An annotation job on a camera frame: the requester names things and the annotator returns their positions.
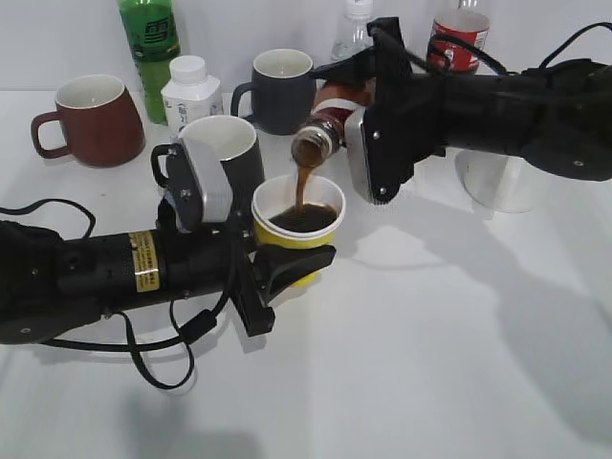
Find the bottle neck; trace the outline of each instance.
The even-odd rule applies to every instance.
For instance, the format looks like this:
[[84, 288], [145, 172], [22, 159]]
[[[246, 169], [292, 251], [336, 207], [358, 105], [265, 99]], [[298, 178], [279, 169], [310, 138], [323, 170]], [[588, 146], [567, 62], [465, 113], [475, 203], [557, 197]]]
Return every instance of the bottle neck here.
[[295, 135], [291, 153], [300, 167], [318, 167], [339, 150], [339, 139], [331, 125], [311, 124]]

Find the brown bottle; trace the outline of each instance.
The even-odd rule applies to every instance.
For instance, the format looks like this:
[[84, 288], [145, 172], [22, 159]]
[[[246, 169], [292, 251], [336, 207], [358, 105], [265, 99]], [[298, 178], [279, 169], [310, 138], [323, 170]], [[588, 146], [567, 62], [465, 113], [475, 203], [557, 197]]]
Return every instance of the brown bottle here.
[[291, 152], [300, 168], [320, 166], [344, 144], [344, 124], [357, 109], [373, 99], [372, 85], [356, 89], [326, 83], [317, 92], [315, 108], [297, 132]]

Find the brown liquid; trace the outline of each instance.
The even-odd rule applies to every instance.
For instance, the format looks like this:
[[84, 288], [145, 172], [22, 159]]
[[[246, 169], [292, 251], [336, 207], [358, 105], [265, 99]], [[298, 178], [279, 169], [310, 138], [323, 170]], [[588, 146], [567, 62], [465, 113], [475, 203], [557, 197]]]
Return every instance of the brown liquid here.
[[338, 213], [331, 206], [305, 204], [301, 210], [289, 208], [270, 221], [287, 231], [313, 232], [329, 227], [337, 219]]
[[323, 164], [323, 155], [312, 142], [301, 142], [295, 157], [297, 162], [297, 185], [295, 186], [295, 209], [304, 207], [304, 189], [313, 170]]

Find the red mug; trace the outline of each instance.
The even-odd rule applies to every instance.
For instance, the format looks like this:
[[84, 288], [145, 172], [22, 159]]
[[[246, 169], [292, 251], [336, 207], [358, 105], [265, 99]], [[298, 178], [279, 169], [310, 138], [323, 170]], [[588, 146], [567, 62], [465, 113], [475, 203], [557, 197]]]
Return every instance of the red mug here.
[[[51, 113], [38, 115], [31, 132], [36, 152], [45, 159], [74, 155], [88, 165], [110, 167], [136, 158], [144, 148], [144, 131], [134, 100], [120, 79], [90, 75], [70, 81], [55, 94]], [[48, 150], [38, 130], [59, 121], [66, 145]]]

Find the mug handle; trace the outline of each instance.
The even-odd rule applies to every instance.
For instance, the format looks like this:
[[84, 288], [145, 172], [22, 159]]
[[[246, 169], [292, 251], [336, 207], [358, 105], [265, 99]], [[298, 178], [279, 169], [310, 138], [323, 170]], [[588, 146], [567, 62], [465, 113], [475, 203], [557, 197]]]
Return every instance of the mug handle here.
[[160, 158], [162, 156], [168, 156], [170, 154], [170, 150], [174, 147], [174, 145], [157, 145], [153, 148], [153, 152], [151, 153], [151, 167], [153, 168], [153, 177], [155, 178], [155, 182], [161, 188], [166, 189], [168, 187], [168, 178], [162, 173], [162, 168], [160, 167]]
[[[231, 115], [233, 117], [238, 116], [238, 108], [240, 107], [240, 99], [249, 91], [255, 90], [254, 83], [244, 83], [238, 86], [233, 90], [233, 96], [231, 96]], [[253, 115], [247, 115], [246, 117], [242, 117], [243, 120], [248, 122], [253, 122]]]
[[61, 158], [62, 156], [70, 155], [70, 149], [68, 148], [68, 145], [60, 146], [59, 148], [55, 148], [53, 150], [47, 150], [46, 148], [43, 148], [43, 146], [40, 144], [38, 130], [40, 129], [40, 126], [42, 126], [45, 122], [50, 121], [59, 121], [59, 113], [43, 113], [42, 115], [38, 115], [32, 120], [32, 124], [30, 125], [30, 134], [32, 135], [32, 142], [34, 143], [36, 153], [38, 153], [45, 160], [54, 160], [55, 158]]

